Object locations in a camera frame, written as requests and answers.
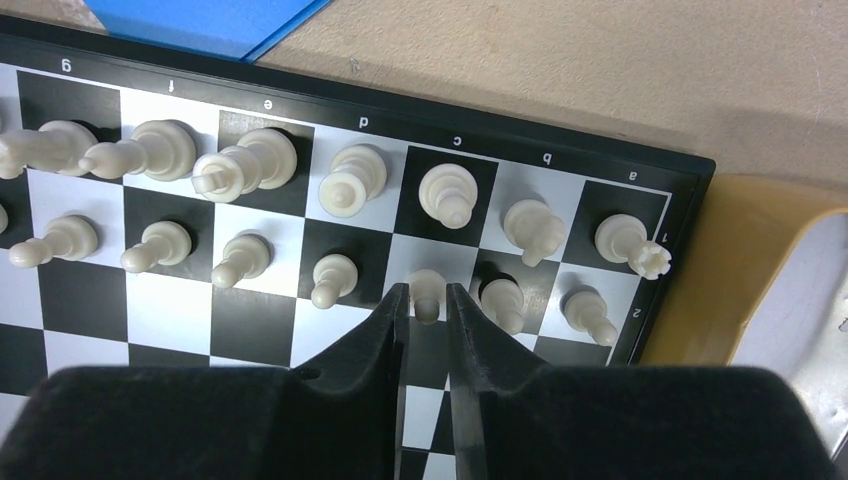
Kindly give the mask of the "white knight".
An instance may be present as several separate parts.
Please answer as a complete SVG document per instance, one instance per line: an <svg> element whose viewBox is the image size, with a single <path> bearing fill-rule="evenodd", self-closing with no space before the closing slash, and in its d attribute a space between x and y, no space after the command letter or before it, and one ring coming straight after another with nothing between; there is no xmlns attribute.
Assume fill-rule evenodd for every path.
<svg viewBox="0 0 848 480"><path fill-rule="evenodd" d="M521 260L528 267L553 255L566 240L565 222L545 203L532 199L520 200L507 210L503 231L522 251Z"/></svg>

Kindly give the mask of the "white queen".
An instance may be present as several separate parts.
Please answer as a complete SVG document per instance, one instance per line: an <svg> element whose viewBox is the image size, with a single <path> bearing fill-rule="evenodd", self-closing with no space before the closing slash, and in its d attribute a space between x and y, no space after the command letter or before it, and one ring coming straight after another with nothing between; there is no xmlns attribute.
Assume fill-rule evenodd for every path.
<svg viewBox="0 0 848 480"><path fill-rule="evenodd" d="M366 144L344 148L333 157L319 185L319 202L330 215L348 218L378 196L388 179L383 156Z"/></svg>

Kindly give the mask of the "white king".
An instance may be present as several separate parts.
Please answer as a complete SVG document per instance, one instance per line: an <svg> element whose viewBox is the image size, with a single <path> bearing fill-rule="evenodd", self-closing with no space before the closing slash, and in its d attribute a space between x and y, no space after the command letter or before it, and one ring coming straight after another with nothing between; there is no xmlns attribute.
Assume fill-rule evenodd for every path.
<svg viewBox="0 0 848 480"><path fill-rule="evenodd" d="M191 183L196 193L217 203L230 203L256 189L273 190L294 175L298 162L294 144L271 128L254 129L236 145L200 157Z"/></svg>

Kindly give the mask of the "white pawn second row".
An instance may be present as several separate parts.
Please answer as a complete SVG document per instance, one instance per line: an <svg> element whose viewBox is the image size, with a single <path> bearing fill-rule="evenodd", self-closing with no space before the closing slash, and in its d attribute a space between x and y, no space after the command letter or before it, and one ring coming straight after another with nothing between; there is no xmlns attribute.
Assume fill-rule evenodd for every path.
<svg viewBox="0 0 848 480"><path fill-rule="evenodd" d="M241 280L260 276L270 263L271 251L261 236L239 235L225 245L223 259L211 271L211 283L232 288Z"/></svg>
<svg viewBox="0 0 848 480"><path fill-rule="evenodd" d="M355 289L359 272L347 256L329 254L315 264L312 275L311 301L318 309L329 309Z"/></svg>
<svg viewBox="0 0 848 480"><path fill-rule="evenodd" d="M141 241L121 255L120 263L129 273L146 272L157 265L172 266L185 260L192 246L184 227L173 221L158 221L144 229Z"/></svg>
<svg viewBox="0 0 848 480"><path fill-rule="evenodd" d="M408 277L407 283L415 318L424 325L435 323L446 296L445 278L435 270L420 269Z"/></svg>

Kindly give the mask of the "white bishop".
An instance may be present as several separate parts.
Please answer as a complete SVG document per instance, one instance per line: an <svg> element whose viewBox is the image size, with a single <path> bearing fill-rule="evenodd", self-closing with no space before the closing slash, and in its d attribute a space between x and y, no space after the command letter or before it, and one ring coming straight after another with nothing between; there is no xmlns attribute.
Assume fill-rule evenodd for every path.
<svg viewBox="0 0 848 480"><path fill-rule="evenodd" d="M478 186L474 176L464 167L440 164L422 177L418 198L429 217L448 229L461 229L471 220Z"/></svg>
<svg viewBox="0 0 848 480"><path fill-rule="evenodd" d="M139 124L127 139L90 147L77 166L103 179L143 174L157 181L175 181L187 175L197 160L191 135L172 120Z"/></svg>

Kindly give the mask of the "white piece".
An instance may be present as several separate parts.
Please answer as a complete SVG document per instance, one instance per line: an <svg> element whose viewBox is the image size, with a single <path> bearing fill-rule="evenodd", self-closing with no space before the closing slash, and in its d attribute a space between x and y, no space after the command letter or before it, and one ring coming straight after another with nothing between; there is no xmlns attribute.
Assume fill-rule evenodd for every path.
<svg viewBox="0 0 848 480"><path fill-rule="evenodd" d="M1 135L1 178L19 177L26 167L67 176L82 176L78 166L95 135L73 121L54 120L38 130L18 129Z"/></svg>

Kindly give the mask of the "white pawn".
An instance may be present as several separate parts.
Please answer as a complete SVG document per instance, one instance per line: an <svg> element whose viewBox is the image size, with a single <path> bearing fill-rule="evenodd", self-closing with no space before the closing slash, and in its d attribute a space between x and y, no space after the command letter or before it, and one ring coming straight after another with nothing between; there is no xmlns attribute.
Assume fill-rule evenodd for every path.
<svg viewBox="0 0 848 480"><path fill-rule="evenodd" d="M618 330L607 318L606 302L594 291L569 296L563 315L572 329L587 333L598 345L611 347L618 338Z"/></svg>
<svg viewBox="0 0 848 480"><path fill-rule="evenodd" d="M484 314L505 332L516 335L522 331L524 295L516 282L509 279L491 281L481 291L480 300Z"/></svg>
<svg viewBox="0 0 848 480"><path fill-rule="evenodd" d="M0 205L0 233L6 231L9 225L8 213L3 205Z"/></svg>
<svg viewBox="0 0 848 480"><path fill-rule="evenodd" d="M671 253L649 240L643 222L631 215L615 214L603 220L595 230L594 245L605 260L626 263L646 280L658 280L671 269Z"/></svg>

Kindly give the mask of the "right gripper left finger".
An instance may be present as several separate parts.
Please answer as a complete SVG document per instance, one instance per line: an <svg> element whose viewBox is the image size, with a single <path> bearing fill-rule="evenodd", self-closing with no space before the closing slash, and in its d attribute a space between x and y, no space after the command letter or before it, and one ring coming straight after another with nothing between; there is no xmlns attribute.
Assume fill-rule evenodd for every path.
<svg viewBox="0 0 848 480"><path fill-rule="evenodd" d="M395 479L409 289L298 367L76 367L1 448L5 479Z"/></svg>

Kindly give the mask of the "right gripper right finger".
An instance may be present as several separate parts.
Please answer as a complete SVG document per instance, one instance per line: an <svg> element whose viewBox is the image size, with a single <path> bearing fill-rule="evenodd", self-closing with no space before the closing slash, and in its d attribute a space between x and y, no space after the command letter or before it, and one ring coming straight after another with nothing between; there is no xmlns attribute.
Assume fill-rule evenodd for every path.
<svg viewBox="0 0 848 480"><path fill-rule="evenodd" d="M836 479L803 405L746 367L555 366L446 289L460 479Z"/></svg>

